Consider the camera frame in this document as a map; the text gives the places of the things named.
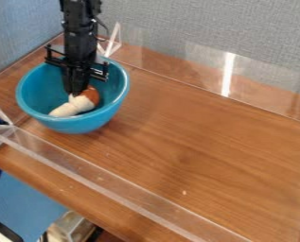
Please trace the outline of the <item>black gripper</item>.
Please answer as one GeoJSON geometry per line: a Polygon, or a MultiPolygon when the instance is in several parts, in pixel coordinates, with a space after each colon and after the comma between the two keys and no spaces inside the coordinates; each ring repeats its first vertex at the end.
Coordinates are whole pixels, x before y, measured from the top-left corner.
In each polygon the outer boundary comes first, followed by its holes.
{"type": "Polygon", "coordinates": [[[44,62],[59,68],[63,89],[70,95],[78,95],[87,88],[91,78],[107,81],[108,63],[96,60],[96,44],[98,39],[91,31],[68,31],[63,34],[63,45],[44,46],[44,62]],[[75,82],[80,83],[79,92],[75,90],[75,82]]]}

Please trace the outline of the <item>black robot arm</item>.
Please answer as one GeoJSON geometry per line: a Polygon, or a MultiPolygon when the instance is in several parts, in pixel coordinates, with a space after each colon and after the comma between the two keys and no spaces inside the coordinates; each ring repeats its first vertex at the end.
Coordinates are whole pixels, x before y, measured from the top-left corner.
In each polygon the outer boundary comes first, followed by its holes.
{"type": "Polygon", "coordinates": [[[59,68],[63,89],[76,96],[87,88],[91,78],[107,81],[108,62],[98,57],[98,26],[107,27],[98,15],[102,0],[59,0],[63,14],[63,45],[47,44],[44,62],[59,68]]]}

